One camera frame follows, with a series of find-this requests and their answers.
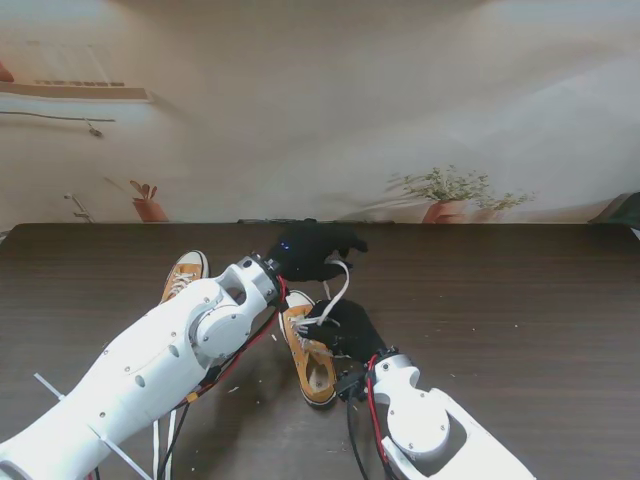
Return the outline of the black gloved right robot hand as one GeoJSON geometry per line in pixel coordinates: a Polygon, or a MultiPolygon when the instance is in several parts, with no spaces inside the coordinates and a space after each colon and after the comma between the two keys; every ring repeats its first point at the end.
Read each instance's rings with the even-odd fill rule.
{"type": "Polygon", "coordinates": [[[325,345],[334,356],[348,357],[361,364],[387,350],[365,309],[350,300],[339,300],[322,324],[306,324],[298,332],[305,339],[325,345]]]}

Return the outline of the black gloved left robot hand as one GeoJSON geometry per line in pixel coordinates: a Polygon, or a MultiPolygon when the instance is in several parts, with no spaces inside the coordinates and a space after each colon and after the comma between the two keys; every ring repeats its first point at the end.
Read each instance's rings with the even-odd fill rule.
{"type": "Polygon", "coordinates": [[[278,274],[289,282],[322,282],[343,272],[327,261],[335,252],[351,267],[346,261],[351,249],[366,253],[368,244],[348,226],[307,219],[286,226],[266,258],[277,263],[278,274]]]}

